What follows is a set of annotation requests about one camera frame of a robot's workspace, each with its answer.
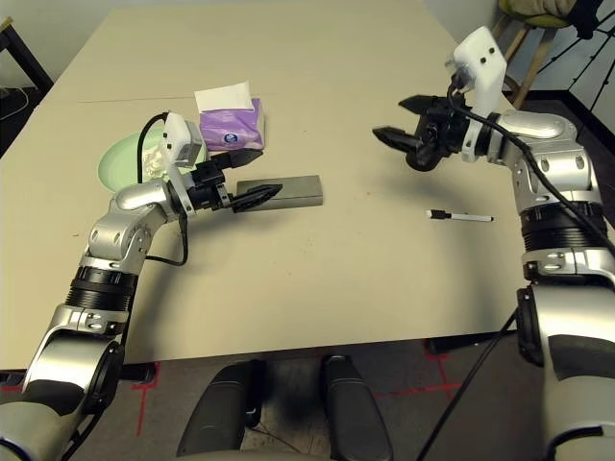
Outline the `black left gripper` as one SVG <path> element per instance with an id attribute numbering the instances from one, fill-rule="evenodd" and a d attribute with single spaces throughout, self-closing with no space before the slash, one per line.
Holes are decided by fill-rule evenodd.
<path id="1" fill-rule="evenodd" d="M 262 150 L 242 148 L 212 155 L 198 163 L 189 173 L 192 185 L 186 191 L 195 210 L 217 210 L 230 207 L 234 213 L 245 212 L 263 205 L 275 197 L 283 186 L 279 183 L 263 184 L 230 197 L 225 187 L 223 169 L 245 166 L 263 154 Z"/>

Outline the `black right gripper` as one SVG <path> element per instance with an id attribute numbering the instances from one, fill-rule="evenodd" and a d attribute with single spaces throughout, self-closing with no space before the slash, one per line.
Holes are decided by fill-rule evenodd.
<path id="1" fill-rule="evenodd" d="M 439 161 L 461 150 L 469 120 L 456 112 L 447 98 L 414 95 L 398 105 L 420 115 L 416 137 L 384 126 L 372 130 L 377 140 L 395 150 L 417 150 L 418 161 Z"/>

